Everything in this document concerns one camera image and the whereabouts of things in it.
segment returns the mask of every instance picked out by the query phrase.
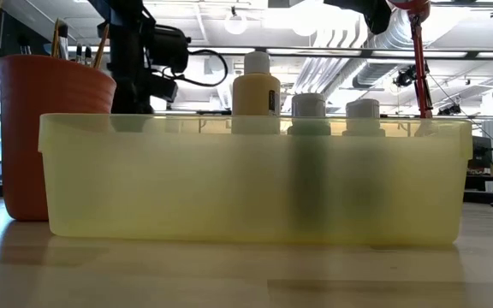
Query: brush handle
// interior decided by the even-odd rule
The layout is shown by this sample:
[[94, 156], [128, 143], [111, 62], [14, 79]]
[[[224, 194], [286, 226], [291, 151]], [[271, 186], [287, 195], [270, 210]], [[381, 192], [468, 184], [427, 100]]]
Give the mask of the brush handle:
[[98, 46], [98, 51], [96, 53], [96, 57], [94, 58], [93, 68], [99, 69], [100, 63], [102, 62], [102, 55], [104, 54], [104, 46], [106, 46], [106, 39], [108, 39], [108, 34], [110, 34], [110, 24], [106, 25], [104, 29], [104, 35], [102, 35], [102, 39], [100, 40], [100, 45]]
[[50, 45], [50, 56], [58, 57], [58, 24], [59, 20], [55, 22], [55, 31], [52, 34], [52, 44]]

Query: orange bucket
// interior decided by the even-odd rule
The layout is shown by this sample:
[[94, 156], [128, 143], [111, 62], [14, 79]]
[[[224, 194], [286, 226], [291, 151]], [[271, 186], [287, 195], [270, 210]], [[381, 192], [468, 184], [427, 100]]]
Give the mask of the orange bucket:
[[0, 60], [3, 196], [22, 221], [46, 221], [39, 117], [46, 113], [109, 114], [116, 83], [106, 74], [49, 56]]

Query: yellow bottle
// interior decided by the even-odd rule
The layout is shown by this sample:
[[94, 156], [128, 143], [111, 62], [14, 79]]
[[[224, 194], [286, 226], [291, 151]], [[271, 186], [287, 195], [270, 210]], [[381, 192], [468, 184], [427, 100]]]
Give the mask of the yellow bottle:
[[245, 56], [245, 74], [233, 83], [234, 116], [279, 116], [281, 82], [270, 75], [270, 56], [254, 51]]

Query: paintbrush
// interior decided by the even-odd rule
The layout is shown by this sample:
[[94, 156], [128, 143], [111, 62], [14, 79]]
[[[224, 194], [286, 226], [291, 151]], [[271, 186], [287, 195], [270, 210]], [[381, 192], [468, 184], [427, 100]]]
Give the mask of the paintbrush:
[[104, 34], [102, 35], [102, 39], [100, 40], [100, 45], [98, 46], [98, 51], [96, 56], [94, 57], [93, 68], [100, 68], [100, 63], [102, 62], [102, 55], [104, 54], [104, 46], [106, 46], [106, 39], [108, 39], [108, 34], [110, 34], [110, 24], [107, 24], [104, 29]]
[[91, 46], [87, 46], [85, 48], [85, 65], [87, 65], [87, 67], [91, 67], [92, 66], [92, 50], [91, 50]]
[[26, 37], [26, 35], [21, 34], [18, 36], [18, 45], [21, 47], [22, 55], [32, 54], [32, 50], [30, 49], [30, 40]]
[[59, 20], [55, 22], [55, 31], [52, 34], [52, 45], [50, 46], [50, 56], [58, 57], [58, 24]]
[[68, 55], [68, 25], [63, 21], [58, 25], [58, 44], [60, 58], [64, 60], [69, 60]]
[[75, 61], [79, 64], [85, 64], [83, 59], [83, 45], [77, 44], [77, 49], [75, 50]]

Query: plastic bin rim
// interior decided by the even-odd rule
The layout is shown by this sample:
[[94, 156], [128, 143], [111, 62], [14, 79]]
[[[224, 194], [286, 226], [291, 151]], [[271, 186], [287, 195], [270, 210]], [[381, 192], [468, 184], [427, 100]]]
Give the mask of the plastic bin rim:
[[345, 117], [292, 117], [291, 115], [281, 115], [281, 116], [261, 116], [261, 115], [165, 115], [165, 114], [152, 114], [152, 115], [129, 115], [129, 114], [87, 114], [87, 113], [48, 113], [41, 115], [41, 119], [43, 118], [58, 118], [64, 116], [76, 116], [76, 117], [93, 117], [93, 116], [107, 116], [107, 117], [138, 117], [138, 118], [161, 118], [161, 119], [169, 119], [176, 118], [182, 120], [232, 120], [232, 119], [270, 119], [270, 118], [278, 118], [282, 120], [327, 120], [327, 121], [380, 121], [381, 123], [397, 123], [397, 122], [411, 122], [411, 123], [420, 123], [420, 122], [439, 122], [442, 124], [472, 124], [469, 120], [466, 119], [413, 119], [413, 118], [379, 118], [379, 119], [371, 119], [371, 118], [357, 118], [357, 119], [348, 119]]

